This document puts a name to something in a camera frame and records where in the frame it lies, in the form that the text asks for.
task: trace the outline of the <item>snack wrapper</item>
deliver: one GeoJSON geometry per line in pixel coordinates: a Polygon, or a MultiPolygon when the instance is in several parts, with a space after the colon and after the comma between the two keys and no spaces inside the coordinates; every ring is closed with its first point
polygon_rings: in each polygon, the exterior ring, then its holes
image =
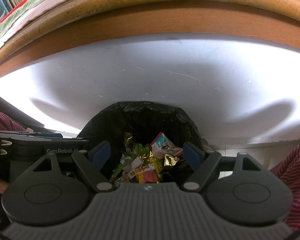
{"type": "Polygon", "coordinates": [[[150,163],[153,163],[155,173],[157,174],[158,180],[162,180],[162,175],[160,174],[163,166],[162,166],[162,159],[158,159],[157,157],[154,157],[153,153],[150,151],[149,154],[149,161],[150,163]]]}
{"type": "Polygon", "coordinates": [[[179,161],[178,157],[172,156],[170,154],[165,154],[164,155],[164,163],[163,166],[167,167],[167,166],[174,166],[176,165],[176,163],[179,161]]]}
{"type": "Polygon", "coordinates": [[[126,153],[131,153],[131,142],[132,142],[132,134],[131,133],[128,133],[128,132],[125,132],[124,133],[124,146],[125,146],[125,149],[126,149],[126,153]]]}
{"type": "Polygon", "coordinates": [[[117,165],[117,167],[114,169],[112,176],[110,178],[111,182],[114,182],[115,179],[118,177],[118,175],[120,174],[120,172],[122,171],[122,169],[129,164],[129,162],[131,161],[132,157],[129,155],[124,155],[122,154],[121,158],[120,158],[120,162],[117,165]]]}
{"type": "Polygon", "coordinates": [[[162,132],[151,143],[152,153],[155,157],[163,159],[165,154],[178,157],[182,149],[176,147],[162,132]]]}
{"type": "Polygon", "coordinates": [[[127,173],[128,178],[130,181],[136,179],[139,183],[148,183],[153,182],[157,183],[158,178],[154,171],[154,164],[150,163],[147,166],[143,166],[141,168],[135,169],[127,173]]]}
{"type": "Polygon", "coordinates": [[[119,187],[119,185],[123,182],[130,183],[130,180],[129,180],[126,172],[123,172],[122,176],[114,181],[114,185],[116,187],[119,187]]]}
{"type": "Polygon", "coordinates": [[[150,152],[149,144],[143,146],[141,143],[133,143],[132,154],[137,156],[147,156],[150,152]]]}
{"type": "Polygon", "coordinates": [[[143,160],[137,156],[133,162],[130,164],[131,170],[135,170],[137,168],[140,168],[143,165],[143,160]]]}
{"type": "Polygon", "coordinates": [[[150,157],[150,150],[139,155],[140,159],[143,161],[143,166],[146,166],[150,163],[149,157],[150,157]]]}

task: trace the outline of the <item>candy wrapper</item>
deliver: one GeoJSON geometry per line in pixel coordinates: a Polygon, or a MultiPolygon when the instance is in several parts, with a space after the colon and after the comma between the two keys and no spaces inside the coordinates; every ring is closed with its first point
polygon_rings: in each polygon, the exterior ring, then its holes
{"type": "Polygon", "coordinates": [[[149,146],[143,147],[140,143],[135,143],[132,140],[131,133],[124,133],[124,149],[125,152],[122,153],[120,163],[114,169],[112,176],[110,178],[111,182],[117,181],[116,178],[119,176],[122,170],[125,172],[130,172],[136,168],[143,165],[144,160],[141,156],[148,156],[150,153],[149,146]]]}
{"type": "Polygon", "coordinates": [[[160,174],[163,166],[162,166],[162,159],[158,159],[157,157],[154,157],[154,155],[152,154],[152,152],[150,151],[150,154],[149,154],[149,162],[150,163],[153,163],[154,165],[154,170],[155,170],[155,173],[158,177],[158,180],[161,181],[162,180],[162,175],[160,174]]]}
{"type": "Polygon", "coordinates": [[[130,182],[139,182],[139,183],[157,183],[158,178],[154,170],[154,164],[149,163],[147,166],[130,171],[127,174],[130,182]]]}
{"type": "Polygon", "coordinates": [[[176,165],[176,163],[179,161],[178,157],[169,155],[169,154],[165,154],[164,155],[164,163],[163,166],[164,167],[172,167],[174,165],[176,165]]]}
{"type": "Polygon", "coordinates": [[[123,182],[130,183],[130,180],[129,180],[126,172],[123,172],[122,176],[114,181],[114,185],[116,187],[119,187],[119,185],[123,182]]]}
{"type": "Polygon", "coordinates": [[[178,157],[182,149],[176,147],[162,132],[151,143],[152,153],[155,157],[163,159],[165,154],[178,157]]]}

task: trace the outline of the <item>gold foil wrapper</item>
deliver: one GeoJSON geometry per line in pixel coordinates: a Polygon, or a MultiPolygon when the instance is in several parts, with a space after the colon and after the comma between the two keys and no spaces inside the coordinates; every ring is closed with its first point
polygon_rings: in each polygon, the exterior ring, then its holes
{"type": "Polygon", "coordinates": [[[174,166],[174,165],[176,165],[176,163],[178,161],[179,161],[178,157],[175,157],[175,156],[172,156],[172,155],[169,155],[169,154],[165,154],[164,155],[164,164],[163,164],[163,166],[164,167],[174,166]]]}
{"type": "Polygon", "coordinates": [[[150,151],[149,161],[154,164],[154,170],[155,170],[155,173],[157,174],[158,181],[162,180],[162,174],[160,174],[160,171],[163,168],[162,159],[158,159],[157,157],[153,156],[152,152],[150,151]]]}

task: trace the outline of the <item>wooden tabletop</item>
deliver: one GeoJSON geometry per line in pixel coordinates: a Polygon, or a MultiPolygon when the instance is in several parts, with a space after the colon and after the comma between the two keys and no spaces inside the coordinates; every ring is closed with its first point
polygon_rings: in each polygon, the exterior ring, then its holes
{"type": "Polygon", "coordinates": [[[0,49],[0,76],[76,46],[173,32],[248,36],[300,49],[300,0],[68,0],[0,49]]]}

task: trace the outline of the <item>trash bin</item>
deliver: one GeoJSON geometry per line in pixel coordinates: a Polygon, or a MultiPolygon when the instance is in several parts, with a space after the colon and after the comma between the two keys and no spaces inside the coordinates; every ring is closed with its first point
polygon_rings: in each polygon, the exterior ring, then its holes
{"type": "MultiPolygon", "coordinates": [[[[89,140],[88,149],[92,149],[104,140],[110,142],[111,156],[101,173],[110,178],[120,161],[124,133],[133,134],[133,140],[142,145],[151,143],[163,132],[177,147],[191,142],[202,149],[202,139],[198,128],[184,110],[179,107],[153,102],[118,102],[95,115],[79,133],[78,138],[89,140]]],[[[181,156],[170,171],[172,181],[181,185],[193,170],[181,156]]]]}

